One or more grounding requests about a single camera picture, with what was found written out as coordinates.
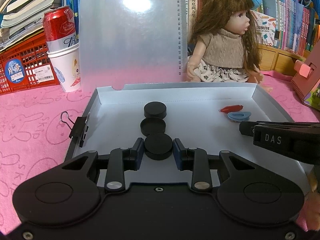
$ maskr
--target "brown hair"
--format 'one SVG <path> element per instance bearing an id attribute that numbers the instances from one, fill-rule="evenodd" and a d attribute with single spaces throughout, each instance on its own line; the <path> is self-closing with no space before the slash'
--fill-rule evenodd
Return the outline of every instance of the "brown hair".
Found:
<path id="1" fill-rule="evenodd" d="M 256 35 L 256 21 L 250 9 L 253 7 L 252 0 L 202 0 L 202 10 L 192 28 L 191 42 L 197 42 L 198 37 L 203 34 L 215 35 L 228 23 L 230 17 L 239 11 L 247 11 L 246 16 L 250 19 L 248 30 L 242 35 L 242 45 L 247 68 L 255 70 L 259 68 L 260 53 Z"/>

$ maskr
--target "doll's face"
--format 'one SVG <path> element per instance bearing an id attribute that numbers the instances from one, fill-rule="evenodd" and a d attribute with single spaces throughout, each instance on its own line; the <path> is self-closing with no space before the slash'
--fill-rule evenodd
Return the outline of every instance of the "doll's face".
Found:
<path id="1" fill-rule="evenodd" d="M 243 35 L 249 27 L 250 19 L 245 15 L 246 11 L 236 12 L 228 21 L 224 29 L 228 32 Z"/>

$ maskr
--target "barcode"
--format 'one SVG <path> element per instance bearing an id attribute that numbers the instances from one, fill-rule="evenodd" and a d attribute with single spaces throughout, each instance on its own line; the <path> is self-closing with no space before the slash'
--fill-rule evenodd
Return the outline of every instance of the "barcode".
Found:
<path id="1" fill-rule="evenodd" d="M 53 78 L 53 76 L 47 76 L 47 77 L 43 77 L 43 78 L 38 78 L 38 80 L 45 80 L 45 79 L 49 79 L 49 78 Z"/>

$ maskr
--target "translucent plastic board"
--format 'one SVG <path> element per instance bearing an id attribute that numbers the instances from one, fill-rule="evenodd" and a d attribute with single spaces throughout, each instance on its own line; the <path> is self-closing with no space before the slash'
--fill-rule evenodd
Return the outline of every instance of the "translucent plastic board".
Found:
<path id="1" fill-rule="evenodd" d="M 290 116 L 264 90 L 255 84 L 177 83 L 126 85 L 123 90 L 98 88 L 84 116 L 90 112 L 88 132 L 82 148 L 70 145 L 73 157 L 88 150 L 99 155 L 116 148 L 130 148 L 137 138 L 145 139 L 140 131 L 144 106 L 160 101 L 167 106 L 166 134 L 179 138 L 186 148 L 198 147 L 208 154 L 218 155 L 229 150 L 247 160 L 292 180 L 304 193 L 309 191 L 308 180 L 301 164 L 295 160 L 254 146 L 252 137 L 239 132 L 239 123 L 231 122 L 219 110 L 229 105 L 243 105 L 252 113 L 250 121 L 292 122 Z M 104 185 L 105 171 L 99 177 Z M 219 186 L 217 171 L 212 170 L 212 183 Z M 126 171 L 125 182 L 191 182 L 191 171 L 179 171 L 173 155 L 155 161 L 143 155 L 139 171 Z"/>
<path id="2" fill-rule="evenodd" d="M 80 3 L 83 90 L 182 81 L 187 60 L 185 0 Z"/>

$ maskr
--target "black puck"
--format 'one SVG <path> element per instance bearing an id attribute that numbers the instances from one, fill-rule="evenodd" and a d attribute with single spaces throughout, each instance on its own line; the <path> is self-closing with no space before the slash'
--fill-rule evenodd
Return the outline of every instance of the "black puck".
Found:
<path id="1" fill-rule="evenodd" d="M 173 142 L 165 133 L 154 133 L 144 140 L 145 154 L 153 160 L 164 160 L 172 154 Z"/>
<path id="2" fill-rule="evenodd" d="M 144 106 L 145 117 L 159 117 L 164 119 L 167 115 L 167 107 L 161 102 L 150 102 Z"/>
<path id="3" fill-rule="evenodd" d="M 142 120 L 140 129 L 144 136 L 153 133 L 165 133 L 165 121 L 158 117 L 148 117 Z"/>

